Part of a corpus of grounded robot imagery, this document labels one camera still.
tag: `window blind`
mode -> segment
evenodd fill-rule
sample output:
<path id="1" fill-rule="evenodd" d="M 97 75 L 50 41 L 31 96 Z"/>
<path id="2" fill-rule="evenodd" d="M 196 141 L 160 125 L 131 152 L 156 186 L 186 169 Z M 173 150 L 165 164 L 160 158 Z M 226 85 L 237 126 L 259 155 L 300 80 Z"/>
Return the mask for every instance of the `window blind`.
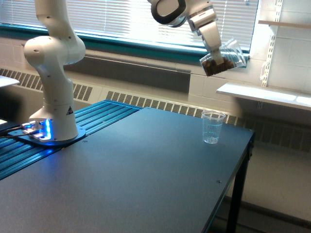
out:
<path id="1" fill-rule="evenodd" d="M 0 21 L 44 27 L 35 16 L 35 0 L 0 0 Z M 250 50 L 258 0 L 214 0 L 223 42 L 234 37 Z M 140 41 L 204 47 L 187 23 L 179 28 L 158 24 L 147 0 L 67 0 L 69 18 L 77 32 Z"/>

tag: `table leg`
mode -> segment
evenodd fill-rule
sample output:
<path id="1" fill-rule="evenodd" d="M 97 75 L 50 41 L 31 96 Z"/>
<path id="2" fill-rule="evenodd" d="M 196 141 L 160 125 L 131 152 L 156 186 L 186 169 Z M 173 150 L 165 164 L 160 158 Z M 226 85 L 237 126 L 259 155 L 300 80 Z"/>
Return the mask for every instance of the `table leg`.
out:
<path id="1" fill-rule="evenodd" d="M 251 149 L 252 143 L 250 143 L 250 145 L 248 146 L 245 158 L 235 176 L 226 233 L 235 233 L 236 231 L 244 183 L 246 178 L 247 166 L 251 156 Z"/>

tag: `black cable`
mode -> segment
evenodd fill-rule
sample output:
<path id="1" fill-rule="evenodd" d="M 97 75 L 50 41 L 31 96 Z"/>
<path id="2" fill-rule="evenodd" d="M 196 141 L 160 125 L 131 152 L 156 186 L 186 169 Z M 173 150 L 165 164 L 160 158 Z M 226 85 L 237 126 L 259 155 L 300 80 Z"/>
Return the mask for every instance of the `black cable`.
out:
<path id="1" fill-rule="evenodd" d="M 15 131 L 15 130 L 20 130 L 21 128 L 22 128 L 21 126 L 18 126 L 18 127 L 10 128 L 10 129 L 7 129 L 7 130 L 3 130 L 3 131 L 0 132 L 0 135 L 7 134 L 7 133 Z"/>
<path id="2" fill-rule="evenodd" d="M 13 135 L 13 136 L 1 136 L 0 138 L 15 138 L 15 137 L 22 137 L 22 136 L 28 136 L 39 133 L 39 130 L 33 131 L 31 133 L 25 133 L 25 134 L 19 134 L 19 135 Z"/>

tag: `radiator vent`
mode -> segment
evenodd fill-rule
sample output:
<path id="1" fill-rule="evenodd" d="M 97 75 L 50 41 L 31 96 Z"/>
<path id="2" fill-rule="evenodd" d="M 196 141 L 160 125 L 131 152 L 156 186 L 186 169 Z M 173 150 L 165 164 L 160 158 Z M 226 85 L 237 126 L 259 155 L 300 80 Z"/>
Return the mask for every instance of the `radiator vent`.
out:
<path id="1" fill-rule="evenodd" d="M 201 117 L 202 112 L 205 110 L 204 108 L 191 105 L 163 100 L 152 100 L 114 91 L 109 91 L 106 98 L 108 100 L 125 102 L 139 107 L 152 107 L 193 117 Z M 258 116 L 246 116 L 241 118 L 229 113 L 226 113 L 224 123 L 254 130 L 257 141 L 305 152 L 310 152 L 311 149 L 311 130 L 306 129 L 306 127 L 279 123 L 272 119 Z"/>
<path id="2" fill-rule="evenodd" d="M 8 69 L 0 69 L 0 75 L 16 79 L 19 81 L 19 86 L 42 91 L 43 85 L 41 82 L 41 79 L 37 75 L 33 74 L 27 74 L 23 72 L 17 72 L 14 70 L 8 70 Z M 93 87 L 91 86 L 85 86 L 80 84 L 73 84 L 73 97 L 77 100 L 84 100 L 88 101 L 91 93 L 92 93 Z"/>

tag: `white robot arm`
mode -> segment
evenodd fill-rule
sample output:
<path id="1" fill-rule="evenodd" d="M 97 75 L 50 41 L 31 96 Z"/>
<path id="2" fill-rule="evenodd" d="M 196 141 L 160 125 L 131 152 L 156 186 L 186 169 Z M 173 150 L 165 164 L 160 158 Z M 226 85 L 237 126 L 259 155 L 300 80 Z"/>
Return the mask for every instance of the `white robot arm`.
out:
<path id="1" fill-rule="evenodd" d="M 209 0 L 148 0 L 154 19 L 164 25 L 179 27 L 187 20 L 191 30 L 201 35 L 216 64 L 224 62 L 216 24 L 217 16 Z"/>
<path id="2" fill-rule="evenodd" d="M 43 142 L 66 141 L 78 135 L 73 113 L 73 84 L 66 77 L 64 65 L 73 64 L 85 55 L 85 45 L 72 29 L 66 0 L 35 0 L 37 18 L 50 36 L 27 41 L 24 54 L 38 71 L 43 84 L 43 107 L 30 117 L 36 122 L 25 133 Z"/>

